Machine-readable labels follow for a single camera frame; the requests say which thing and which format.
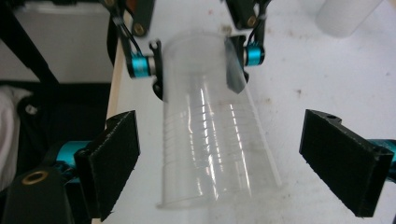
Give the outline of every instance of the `white tube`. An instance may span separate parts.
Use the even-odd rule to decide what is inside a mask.
[[[317,26],[328,35],[348,37],[382,0],[326,0],[317,15]]]

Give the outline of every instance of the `white surface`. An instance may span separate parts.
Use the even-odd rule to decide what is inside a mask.
[[[23,89],[0,87],[0,190],[11,184],[17,172],[21,124],[17,105],[30,94]]]
[[[109,16],[99,3],[72,7],[28,4],[15,15],[60,82],[110,82]],[[2,40],[0,79],[38,81]]]
[[[188,27],[220,30],[232,24],[219,1],[158,0],[150,36],[170,36]],[[255,209],[251,223],[391,223],[396,185],[386,183],[373,218],[354,217],[299,154],[307,108],[332,113],[367,138],[396,135],[396,12],[384,1],[350,38],[335,39],[315,25],[323,2],[276,0],[268,8],[266,59],[251,67],[248,87],[283,181],[281,192]],[[207,223],[244,215],[211,210],[164,211],[162,102],[151,79],[131,80],[125,64],[115,69],[109,115],[136,110],[141,156],[105,223]]]

